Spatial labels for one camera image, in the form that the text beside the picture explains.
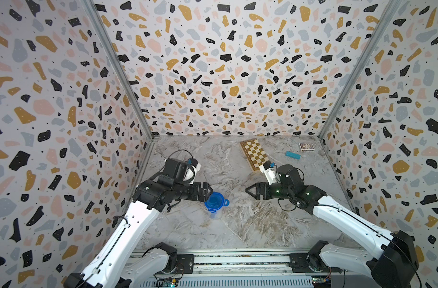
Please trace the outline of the blue container lid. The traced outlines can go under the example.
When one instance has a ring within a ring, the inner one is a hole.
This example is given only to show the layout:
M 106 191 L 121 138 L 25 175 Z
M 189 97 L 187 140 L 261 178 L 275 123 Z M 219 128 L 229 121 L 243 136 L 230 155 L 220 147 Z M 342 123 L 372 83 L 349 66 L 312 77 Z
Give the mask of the blue container lid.
M 204 204 L 209 212 L 216 213 L 221 210 L 222 207 L 229 206 L 230 201 L 226 199 L 221 193 L 213 192 Z

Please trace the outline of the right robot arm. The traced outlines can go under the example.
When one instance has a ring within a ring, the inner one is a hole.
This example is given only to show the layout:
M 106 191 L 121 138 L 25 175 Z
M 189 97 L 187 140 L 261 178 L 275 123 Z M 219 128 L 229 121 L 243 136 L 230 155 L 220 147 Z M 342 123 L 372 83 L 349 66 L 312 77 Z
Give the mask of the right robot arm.
M 255 185 L 257 200 L 289 200 L 296 209 L 320 218 L 352 238 L 359 248 L 318 241 L 307 254 L 311 270 L 340 268 L 370 277 L 382 288 L 408 288 L 418 278 L 414 239 L 404 231 L 392 232 L 360 217 L 322 189 L 304 184 L 302 170 L 265 162 L 259 167 L 266 182 Z

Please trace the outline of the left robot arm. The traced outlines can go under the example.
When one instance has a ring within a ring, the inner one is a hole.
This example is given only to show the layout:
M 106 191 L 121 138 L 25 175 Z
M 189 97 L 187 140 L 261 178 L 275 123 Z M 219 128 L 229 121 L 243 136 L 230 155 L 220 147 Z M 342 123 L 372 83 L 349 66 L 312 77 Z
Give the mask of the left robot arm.
M 194 256 L 179 255 L 176 248 L 163 242 L 148 248 L 135 263 L 128 264 L 137 242 L 163 211 L 169 212 L 181 200 L 204 203 L 210 212 L 217 212 L 229 201 L 215 193 L 207 182 L 158 183 L 153 180 L 140 184 L 125 215 L 120 217 L 114 234 L 83 272 L 70 274 L 66 288 L 134 288 L 158 273 L 177 285 L 192 273 Z

